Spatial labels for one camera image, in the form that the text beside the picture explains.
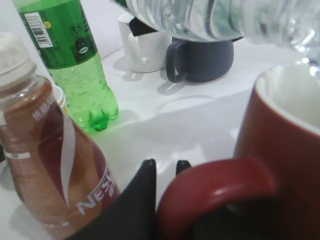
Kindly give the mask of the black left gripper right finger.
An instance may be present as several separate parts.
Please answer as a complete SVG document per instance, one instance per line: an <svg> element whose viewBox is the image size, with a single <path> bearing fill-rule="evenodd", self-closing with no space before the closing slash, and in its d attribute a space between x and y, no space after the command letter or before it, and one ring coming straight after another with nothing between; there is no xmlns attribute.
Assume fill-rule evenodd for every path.
<svg viewBox="0 0 320 240"><path fill-rule="evenodd" d="M187 160L178 160L176 163L176 175L179 175L184 170L191 168L191 164Z"/></svg>

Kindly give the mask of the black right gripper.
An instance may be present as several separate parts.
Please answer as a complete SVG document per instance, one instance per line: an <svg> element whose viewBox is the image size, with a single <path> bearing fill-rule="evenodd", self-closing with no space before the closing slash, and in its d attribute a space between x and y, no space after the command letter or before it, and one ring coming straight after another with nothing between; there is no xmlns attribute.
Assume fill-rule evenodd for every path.
<svg viewBox="0 0 320 240"><path fill-rule="evenodd" d="M136 17L129 22L129 28L134 37L158 32L156 29L148 26Z"/></svg>

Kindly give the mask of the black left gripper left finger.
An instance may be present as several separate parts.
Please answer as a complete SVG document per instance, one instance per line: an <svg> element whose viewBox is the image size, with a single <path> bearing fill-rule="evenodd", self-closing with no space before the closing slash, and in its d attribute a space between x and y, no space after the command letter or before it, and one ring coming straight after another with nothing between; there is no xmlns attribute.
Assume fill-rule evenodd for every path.
<svg viewBox="0 0 320 240"><path fill-rule="evenodd" d="M144 160L115 202L69 239L153 240L155 238L156 185L156 161Z"/></svg>

